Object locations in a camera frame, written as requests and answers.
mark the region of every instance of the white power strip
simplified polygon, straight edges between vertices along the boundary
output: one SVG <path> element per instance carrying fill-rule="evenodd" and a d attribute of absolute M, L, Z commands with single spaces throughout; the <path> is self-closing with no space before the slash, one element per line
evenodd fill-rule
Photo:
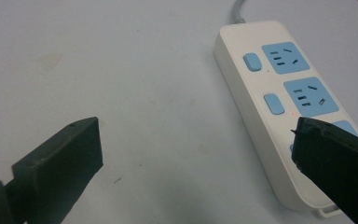
<path fill-rule="evenodd" d="M 341 213 L 296 168 L 291 130 L 299 117 L 358 129 L 287 29 L 276 21 L 224 26 L 214 56 L 279 201 L 322 217 Z"/>

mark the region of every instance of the socket slot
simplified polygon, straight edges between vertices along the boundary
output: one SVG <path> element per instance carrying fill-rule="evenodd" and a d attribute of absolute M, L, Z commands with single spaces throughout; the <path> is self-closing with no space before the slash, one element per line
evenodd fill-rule
<path fill-rule="evenodd" d="M 354 130 L 353 126 L 347 120 L 336 121 L 332 124 L 336 125 L 340 129 L 347 131 L 348 133 L 358 136 L 358 133 Z"/>
<path fill-rule="evenodd" d="M 283 83 L 303 117 L 315 117 L 338 111 L 330 93 L 317 77 L 307 77 Z"/>
<path fill-rule="evenodd" d="M 293 42 L 264 45 L 261 48 L 275 72 L 280 75 L 310 69 L 310 66 Z"/>

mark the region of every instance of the switch button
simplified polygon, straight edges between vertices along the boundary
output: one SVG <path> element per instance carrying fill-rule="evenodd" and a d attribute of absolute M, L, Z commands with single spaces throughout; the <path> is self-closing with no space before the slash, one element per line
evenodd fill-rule
<path fill-rule="evenodd" d="M 264 100 L 266 100 L 269 110 L 272 114 L 283 114 L 284 108 L 277 95 L 275 95 L 274 93 L 267 94 L 264 96 Z"/>
<path fill-rule="evenodd" d="M 249 70 L 252 72 L 261 70 L 260 59 L 258 59 L 255 53 L 247 53 L 245 56 L 243 56 L 243 59 L 245 60 L 246 66 L 248 66 Z"/>

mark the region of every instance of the power cord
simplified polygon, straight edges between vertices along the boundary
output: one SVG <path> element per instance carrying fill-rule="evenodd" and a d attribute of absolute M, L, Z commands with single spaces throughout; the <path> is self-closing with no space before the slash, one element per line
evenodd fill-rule
<path fill-rule="evenodd" d="M 246 23 L 245 19 L 241 17 L 241 13 L 240 13 L 240 9 L 241 9 L 243 1 L 244 0 L 237 0 L 234 4 L 233 15 L 234 15 L 234 23 L 235 24 Z"/>

